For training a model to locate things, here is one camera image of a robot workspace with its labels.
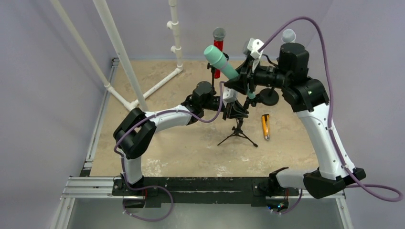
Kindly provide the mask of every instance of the teal microphone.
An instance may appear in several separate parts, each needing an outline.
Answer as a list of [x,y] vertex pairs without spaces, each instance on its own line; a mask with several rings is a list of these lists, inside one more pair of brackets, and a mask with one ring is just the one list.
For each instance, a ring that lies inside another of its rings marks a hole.
[[[208,46],[204,50],[204,56],[214,68],[221,71],[228,79],[231,80],[238,77],[238,72],[226,60],[224,54],[217,47],[213,45]],[[253,99],[255,94],[249,91],[247,96]]]

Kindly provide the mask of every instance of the red microphone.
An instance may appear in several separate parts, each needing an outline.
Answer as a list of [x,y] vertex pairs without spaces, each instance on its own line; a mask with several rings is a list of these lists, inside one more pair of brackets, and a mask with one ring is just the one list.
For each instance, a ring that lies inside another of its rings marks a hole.
[[[214,30],[213,36],[214,36],[214,46],[217,47],[219,50],[222,52],[222,48],[224,46],[224,38],[225,38],[226,32],[225,29],[218,27]],[[215,75],[214,78],[218,79],[221,76],[221,71],[218,69],[215,70]]]

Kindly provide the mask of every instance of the gray wall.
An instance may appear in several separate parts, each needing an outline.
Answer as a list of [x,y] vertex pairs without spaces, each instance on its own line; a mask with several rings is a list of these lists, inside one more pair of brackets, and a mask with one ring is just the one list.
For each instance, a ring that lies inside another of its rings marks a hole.
[[[87,8],[92,6],[86,1]],[[173,35],[166,28],[171,19],[168,0],[108,0],[118,31],[130,58],[175,58],[170,52]],[[243,57],[242,46],[250,37],[266,40],[287,20],[309,16],[321,22],[332,0],[178,0],[181,45],[185,58],[203,59],[204,49],[212,44],[215,27],[224,27],[227,37],[224,51],[234,58]],[[90,15],[98,23],[97,14]],[[291,26],[298,34],[297,41],[308,45],[315,29],[309,22]],[[104,32],[100,24],[98,31]],[[278,55],[281,38],[266,50]]]
[[[335,0],[321,25],[335,94],[334,120],[345,148],[355,165],[365,169],[365,183],[403,192],[404,11],[401,0]],[[319,39],[308,49],[311,76],[325,81]],[[356,229],[404,228],[404,201],[386,203],[360,188],[347,195]]]
[[[108,73],[83,3],[62,4]],[[104,88],[49,1],[1,1],[0,21],[0,228],[44,229],[79,175]]]

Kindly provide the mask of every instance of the beige mat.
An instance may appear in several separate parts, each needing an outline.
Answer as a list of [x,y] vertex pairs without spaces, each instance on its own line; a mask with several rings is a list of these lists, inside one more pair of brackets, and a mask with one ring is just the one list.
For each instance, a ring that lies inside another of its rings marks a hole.
[[[231,62],[238,66],[241,62]],[[176,67],[174,61],[133,61],[133,68],[143,92],[154,86]],[[177,106],[191,94],[200,81],[211,81],[207,62],[185,61],[184,71],[147,99],[150,111]],[[120,65],[113,84],[116,90],[129,101],[136,99],[131,85]],[[255,141],[255,148],[248,140],[232,137],[235,120],[222,120],[222,115],[213,123],[195,123],[178,126],[154,135],[148,150],[142,156],[142,170],[146,176],[199,176],[199,177],[240,177],[267,176],[281,167],[317,168],[315,152],[308,134],[291,107],[283,100],[269,107],[259,104],[249,108],[242,130]],[[243,104],[245,97],[239,95]],[[261,115],[270,114],[271,140],[263,139]],[[118,155],[113,152],[114,130],[128,114],[124,106],[110,97],[106,118],[97,146],[91,176],[116,176],[121,171]],[[205,111],[204,119],[214,116]]]

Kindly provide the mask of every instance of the black tripod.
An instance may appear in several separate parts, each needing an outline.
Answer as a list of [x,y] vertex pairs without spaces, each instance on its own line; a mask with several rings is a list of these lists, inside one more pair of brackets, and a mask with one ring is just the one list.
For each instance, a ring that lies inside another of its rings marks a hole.
[[236,119],[236,127],[232,127],[232,130],[234,131],[231,135],[229,135],[228,137],[226,137],[222,142],[226,141],[228,138],[236,136],[236,137],[242,137],[242,138],[246,138],[247,140],[249,140],[255,147],[258,147],[258,145],[256,143],[254,143],[252,140],[250,140],[250,138],[248,136],[246,136],[243,133],[243,130],[241,129],[243,125],[243,118],[237,118]]

